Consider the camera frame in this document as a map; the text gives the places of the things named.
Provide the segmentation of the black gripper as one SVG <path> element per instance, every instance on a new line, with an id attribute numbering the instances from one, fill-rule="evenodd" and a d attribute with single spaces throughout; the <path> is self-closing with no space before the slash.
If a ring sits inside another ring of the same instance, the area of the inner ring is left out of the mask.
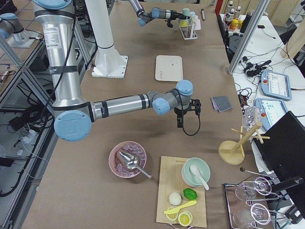
<path id="1" fill-rule="evenodd" d="M 177 127 L 183 128 L 184 127 L 184 118 L 183 116 L 187 114 L 187 112 L 195 111 L 195 114 L 199 117 L 201 113 L 201 102 L 199 99 L 191 99 L 189 104 L 183 108 L 174 108 L 174 112 L 177 114 Z"/>
<path id="2" fill-rule="evenodd" d="M 174 10 L 166 10 L 165 11 L 165 21 L 167 22 L 167 27 L 172 28 L 173 24 L 171 23 L 172 20 L 181 19 L 181 20 L 188 20 L 191 16 L 186 16 L 182 13 L 176 12 Z"/>

